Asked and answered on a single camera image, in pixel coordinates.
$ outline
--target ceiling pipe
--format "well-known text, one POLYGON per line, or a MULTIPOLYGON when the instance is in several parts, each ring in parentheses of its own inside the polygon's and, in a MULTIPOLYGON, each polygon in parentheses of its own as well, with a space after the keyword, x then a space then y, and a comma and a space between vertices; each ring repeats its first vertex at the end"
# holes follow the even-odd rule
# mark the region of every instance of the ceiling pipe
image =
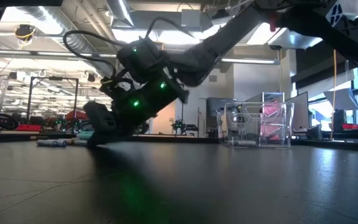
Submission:
POLYGON ((129 15, 131 9, 126 0, 105 0, 106 5, 113 16, 113 24, 134 28, 134 23, 129 15))
MULTIPOLYGON (((89 0, 82 0, 85 5, 87 6, 87 8, 89 9, 89 12, 95 17, 95 19, 99 22, 100 26, 102 27, 102 29, 105 31, 105 33, 107 34, 107 36, 114 41, 117 41, 116 37, 114 36, 112 30, 110 29, 110 27, 107 27, 105 25, 105 21, 102 19, 102 17, 99 15, 98 12, 96 12, 96 9, 94 8, 94 6, 89 2, 89 0)), ((118 52, 118 48, 116 46, 114 46, 115 48, 115 53, 118 52)))
MULTIPOLYGON (((86 19, 91 23, 93 28, 97 31, 97 33, 103 37, 109 38, 101 29, 100 26, 96 23, 96 21, 92 18, 92 16, 89 14, 89 12, 85 9, 84 5, 81 3, 80 0, 75 0, 75 4, 78 6, 78 8, 82 11, 82 13, 85 15, 86 19)), ((117 47, 108 44, 109 48, 115 52, 117 52, 117 47)))
MULTIPOLYGON (((71 20, 58 7, 17 7, 23 13, 31 15, 35 21, 35 26, 46 34, 63 35, 69 30, 77 30, 71 20)), ((54 39, 55 42, 65 48, 63 38, 54 39)), ((96 49, 82 36, 72 35, 68 39, 71 47, 78 52, 96 52, 96 49)), ((110 77, 112 68, 105 63, 86 61, 89 65, 97 69, 103 76, 110 77)))

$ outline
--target metal frame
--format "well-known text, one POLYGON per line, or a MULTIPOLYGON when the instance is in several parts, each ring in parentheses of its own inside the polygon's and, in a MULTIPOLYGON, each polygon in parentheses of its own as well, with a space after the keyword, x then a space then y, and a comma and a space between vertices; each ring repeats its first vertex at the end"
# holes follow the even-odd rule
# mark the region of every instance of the metal frame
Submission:
POLYGON ((29 100, 27 102, 27 122, 30 122, 30 107, 31 107, 31 95, 32 95, 32 89, 33 87, 33 81, 35 79, 38 80, 51 80, 51 81, 62 81, 62 80, 74 80, 75 81, 75 97, 74 97, 74 118, 76 118, 76 109, 77 109, 77 94, 78 94, 78 83, 79 83, 79 79, 78 78, 63 78, 63 77, 31 77, 30 79, 30 90, 29 90, 29 100))

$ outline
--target black cable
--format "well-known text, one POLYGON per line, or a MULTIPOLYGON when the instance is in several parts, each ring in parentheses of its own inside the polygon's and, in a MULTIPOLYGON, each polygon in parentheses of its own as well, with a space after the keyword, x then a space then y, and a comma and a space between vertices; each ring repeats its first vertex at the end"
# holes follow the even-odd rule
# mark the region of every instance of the black cable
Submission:
POLYGON ((168 24, 171 24, 173 27, 177 28, 178 30, 182 31, 183 33, 189 35, 190 37, 193 37, 193 35, 188 32, 187 30, 183 29, 181 26, 179 26, 178 24, 176 24, 175 22, 173 22, 172 20, 170 19, 167 19, 167 18, 164 18, 164 17, 157 17, 153 20, 153 22, 151 23, 149 29, 147 30, 147 33, 146 33, 146 37, 149 36, 149 34, 151 33, 152 29, 153 29, 153 26, 154 24, 157 22, 157 21, 164 21, 168 24))
POLYGON ((106 41, 107 43, 110 43, 110 44, 113 44, 113 45, 118 45, 120 47, 123 47, 125 46, 125 44, 123 43, 119 43, 119 42, 116 42, 116 41, 113 41, 113 40, 110 40, 110 39, 107 39, 105 37, 102 37, 98 34, 94 34, 92 32, 88 32, 88 31, 83 31, 83 30, 71 30, 71 31, 68 31, 65 33, 65 35, 63 35, 63 43, 65 44, 66 48, 71 52, 73 53, 74 55, 76 55, 77 57, 80 57, 80 58, 83 58, 83 59, 87 59, 87 60, 90 60, 90 61, 94 61, 94 62, 102 62, 102 63, 106 63, 108 64, 111 68, 112 68, 112 75, 111 77, 114 78, 116 76, 116 68, 115 66, 107 61, 107 60, 104 60, 104 59, 100 59, 100 58, 94 58, 94 57, 88 57, 88 56, 84 56, 80 53, 78 53, 77 51, 75 51, 74 49, 72 49, 72 47, 70 46, 70 44, 68 44, 67 42, 67 37, 69 35, 72 35, 72 34, 83 34, 83 35, 90 35, 92 37, 95 37, 99 40, 104 40, 106 41))

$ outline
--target green led light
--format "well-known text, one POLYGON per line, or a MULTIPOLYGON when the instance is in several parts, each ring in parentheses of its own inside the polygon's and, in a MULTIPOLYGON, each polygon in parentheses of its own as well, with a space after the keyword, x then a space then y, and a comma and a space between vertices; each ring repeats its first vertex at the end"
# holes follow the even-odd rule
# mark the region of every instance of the green led light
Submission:
POLYGON ((167 84, 165 82, 160 84, 160 88, 165 88, 167 86, 167 84))

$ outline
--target white wall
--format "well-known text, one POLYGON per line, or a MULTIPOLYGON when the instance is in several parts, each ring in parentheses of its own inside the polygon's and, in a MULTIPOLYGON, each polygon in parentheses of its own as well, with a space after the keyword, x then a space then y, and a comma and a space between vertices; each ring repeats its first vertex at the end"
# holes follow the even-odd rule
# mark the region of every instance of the white wall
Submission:
MULTIPOLYGON (((190 91, 187 104, 183 105, 183 120, 186 124, 198 125, 200 137, 204 137, 206 120, 206 99, 208 97, 233 98, 233 66, 226 73, 214 69, 210 75, 216 75, 217 82, 205 81, 196 88, 186 88, 190 91)), ((181 119, 181 101, 176 100, 175 119, 181 119)))
POLYGON ((280 66, 234 64, 234 97, 239 101, 279 90, 280 66))
POLYGON ((175 106, 176 102, 174 101, 157 113, 157 117, 152 121, 152 134, 158 134, 159 132, 164 134, 173 133, 171 126, 173 122, 170 119, 173 120, 175 117, 175 106))

